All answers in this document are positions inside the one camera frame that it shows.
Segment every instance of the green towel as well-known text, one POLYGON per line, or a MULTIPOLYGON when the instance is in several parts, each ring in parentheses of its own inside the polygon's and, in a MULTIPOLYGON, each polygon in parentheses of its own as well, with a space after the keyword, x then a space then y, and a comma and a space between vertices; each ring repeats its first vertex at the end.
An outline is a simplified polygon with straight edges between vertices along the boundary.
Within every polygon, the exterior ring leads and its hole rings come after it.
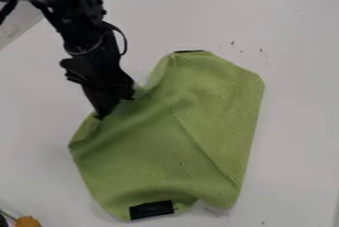
POLYGON ((183 211, 198 199, 231 207, 263 92, 256 74, 212 53, 173 53, 134 101, 103 121, 87 118, 70 152, 95 200, 122 219, 167 213, 169 204, 183 211))

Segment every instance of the white tabletop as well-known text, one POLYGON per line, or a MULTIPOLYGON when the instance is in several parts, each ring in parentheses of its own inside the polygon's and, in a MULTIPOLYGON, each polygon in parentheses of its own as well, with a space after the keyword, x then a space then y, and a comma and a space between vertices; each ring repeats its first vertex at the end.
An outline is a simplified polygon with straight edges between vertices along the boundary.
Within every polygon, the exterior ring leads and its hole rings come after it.
MULTIPOLYGON (((257 72, 267 86, 236 206, 198 203, 136 226, 333 226, 339 0, 104 1, 107 21, 128 36, 123 65, 136 80, 171 51, 205 49, 257 72)), ((47 226, 122 226, 90 197, 68 153, 91 108, 64 79, 64 57, 46 21, 0 53, 0 201, 47 226)))

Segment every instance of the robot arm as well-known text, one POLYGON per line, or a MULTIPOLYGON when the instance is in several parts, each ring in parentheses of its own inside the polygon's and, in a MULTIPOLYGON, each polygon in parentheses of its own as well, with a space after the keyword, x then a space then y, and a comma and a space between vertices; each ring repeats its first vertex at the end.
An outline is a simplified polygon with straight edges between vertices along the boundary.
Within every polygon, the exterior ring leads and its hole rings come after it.
MULTIPOLYGON (((0 24, 18 0, 4 0, 0 24)), ((106 11, 101 0, 26 0, 41 10, 62 36, 64 49, 72 56, 61 61, 68 80, 81 84, 98 118, 107 116, 121 99, 130 100, 134 81, 120 67, 127 41, 116 27, 103 22, 106 11), (114 32, 125 40, 120 53, 114 32)))

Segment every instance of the dark blue tag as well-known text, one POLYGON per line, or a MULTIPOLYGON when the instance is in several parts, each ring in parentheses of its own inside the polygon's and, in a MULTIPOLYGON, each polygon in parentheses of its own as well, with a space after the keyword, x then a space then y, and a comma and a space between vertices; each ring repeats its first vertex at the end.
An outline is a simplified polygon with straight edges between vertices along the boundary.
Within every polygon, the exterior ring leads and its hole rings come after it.
POLYGON ((132 220, 174 214, 173 205, 170 200, 153 203, 145 203, 139 206, 130 207, 132 220))

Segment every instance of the dirt speck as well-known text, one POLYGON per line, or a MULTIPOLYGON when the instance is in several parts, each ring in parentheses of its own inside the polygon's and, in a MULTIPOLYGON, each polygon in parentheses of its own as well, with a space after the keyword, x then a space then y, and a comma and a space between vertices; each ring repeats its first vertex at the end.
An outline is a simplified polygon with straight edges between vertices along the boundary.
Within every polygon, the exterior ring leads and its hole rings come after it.
POLYGON ((208 207, 205 207, 204 209, 206 212, 213 214, 215 218, 218 218, 218 215, 215 212, 213 212, 211 209, 209 209, 208 207))

